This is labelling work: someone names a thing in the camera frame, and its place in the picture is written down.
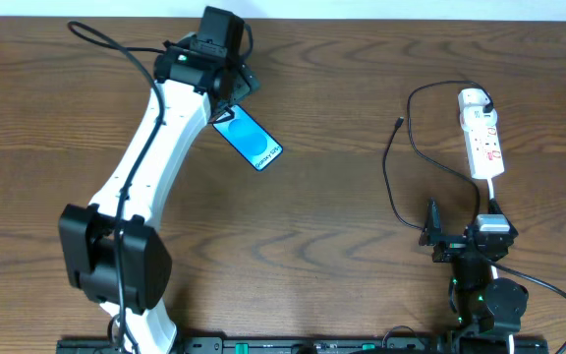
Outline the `blue screen smartphone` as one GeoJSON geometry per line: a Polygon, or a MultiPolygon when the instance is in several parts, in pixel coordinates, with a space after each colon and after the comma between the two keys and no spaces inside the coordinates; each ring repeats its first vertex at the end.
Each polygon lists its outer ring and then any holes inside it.
{"type": "Polygon", "coordinates": [[[264,170],[283,153],[283,146],[242,106],[234,105],[231,109],[235,118],[222,124],[212,124],[213,128],[254,170],[264,170]]]}

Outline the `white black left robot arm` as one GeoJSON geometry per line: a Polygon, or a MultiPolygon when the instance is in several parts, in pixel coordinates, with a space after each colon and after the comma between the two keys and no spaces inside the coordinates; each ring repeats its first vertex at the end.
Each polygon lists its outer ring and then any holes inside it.
{"type": "Polygon", "coordinates": [[[163,295],[172,259],[158,230],[187,152],[208,125],[234,118],[233,106],[259,88],[247,66],[251,27],[206,7],[199,28],[158,49],[153,69],[136,49],[78,21],[68,30],[121,52],[150,86],[146,111],[121,161],[87,206],[65,206],[58,231],[70,284],[111,319],[108,345],[119,353],[168,353],[178,329],[163,295]]]}

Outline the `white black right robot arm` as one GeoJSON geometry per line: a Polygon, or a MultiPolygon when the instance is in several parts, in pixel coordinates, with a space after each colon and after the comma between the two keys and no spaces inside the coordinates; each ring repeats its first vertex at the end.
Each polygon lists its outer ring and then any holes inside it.
{"type": "Polygon", "coordinates": [[[488,202],[488,212],[479,214],[460,235],[443,231],[435,200],[427,204],[427,217],[419,244],[433,248],[435,263],[452,267],[449,286],[451,310],[459,326],[438,340],[444,353],[512,353],[512,336],[521,329],[527,310],[528,290],[500,277],[493,263],[508,254],[518,231],[500,210],[488,202]]]}

